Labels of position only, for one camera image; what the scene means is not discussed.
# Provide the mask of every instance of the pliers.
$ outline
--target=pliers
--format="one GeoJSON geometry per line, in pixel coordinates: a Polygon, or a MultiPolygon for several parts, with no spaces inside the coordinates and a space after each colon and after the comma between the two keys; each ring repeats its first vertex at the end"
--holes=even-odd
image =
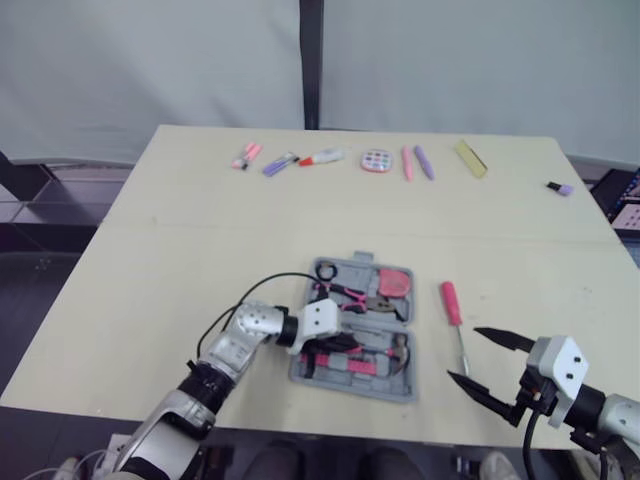
{"type": "Polygon", "coordinates": [[[366,313],[368,310],[381,313],[395,313],[398,320],[404,321],[395,305],[381,296],[370,297],[361,290],[347,288],[337,283],[316,284],[314,287],[319,291],[317,300],[326,298],[328,292],[339,293],[353,300],[353,303],[343,303],[340,310],[343,312],[366,313]]]}

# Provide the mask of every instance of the screwdriver shaft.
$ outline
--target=screwdriver shaft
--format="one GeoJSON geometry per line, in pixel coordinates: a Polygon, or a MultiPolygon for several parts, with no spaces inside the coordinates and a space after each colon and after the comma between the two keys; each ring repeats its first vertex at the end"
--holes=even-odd
{"type": "Polygon", "coordinates": [[[464,369],[464,374],[469,376],[469,359],[467,358],[467,352],[464,349],[464,342],[462,341],[462,331],[460,330],[460,325],[456,325],[456,330],[458,331],[458,340],[460,340],[460,357],[462,358],[462,368],[464,369]]]}

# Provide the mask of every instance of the small palette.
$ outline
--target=small palette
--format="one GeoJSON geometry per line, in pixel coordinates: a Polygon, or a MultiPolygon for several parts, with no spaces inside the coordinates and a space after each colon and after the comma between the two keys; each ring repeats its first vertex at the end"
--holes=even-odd
{"type": "Polygon", "coordinates": [[[393,165],[393,155],[386,150],[369,150],[362,155],[360,166],[368,172],[387,173],[393,165]]]}

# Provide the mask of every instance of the pink pencil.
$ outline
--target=pink pencil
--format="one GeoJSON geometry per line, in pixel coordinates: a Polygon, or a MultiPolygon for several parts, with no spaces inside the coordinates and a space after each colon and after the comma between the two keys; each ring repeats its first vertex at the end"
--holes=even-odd
{"type": "Polygon", "coordinates": [[[413,166],[411,165],[411,154],[409,153],[409,147],[406,145],[402,147],[402,163],[404,165],[404,174],[407,177],[407,181],[413,180],[413,166]]]}

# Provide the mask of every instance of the wooden table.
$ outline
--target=wooden table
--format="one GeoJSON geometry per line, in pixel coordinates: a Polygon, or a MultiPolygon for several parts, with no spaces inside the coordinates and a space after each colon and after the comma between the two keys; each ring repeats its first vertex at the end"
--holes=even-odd
{"type": "MultiPolygon", "coordinates": [[[[591,363],[587,382],[640,398],[638,270],[589,192],[549,138],[158,129],[69,278],[0,403],[142,420],[187,374],[201,332],[255,281],[307,271],[313,258],[354,250],[413,270],[418,401],[397,405],[292,383],[284,349],[265,346],[221,410],[218,425],[441,443],[520,445],[514,429],[447,376],[456,333],[438,286],[452,280],[465,319],[472,376],[513,401],[525,354],[476,326],[537,338],[572,335],[591,363]],[[465,138],[489,172],[474,178],[452,147],[465,138]],[[264,150],[230,168],[249,141],[264,150]],[[400,148],[421,144],[436,171],[403,176],[400,148]],[[287,150],[343,147],[346,160],[261,168],[287,150]],[[396,155],[364,172],[369,148],[396,155]],[[570,197],[548,181],[576,187],[570,197]]],[[[255,298],[302,304],[304,282],[279,280],[255,298]]],[[[568,447],[546,425],[534,445],[568,447]]]]}

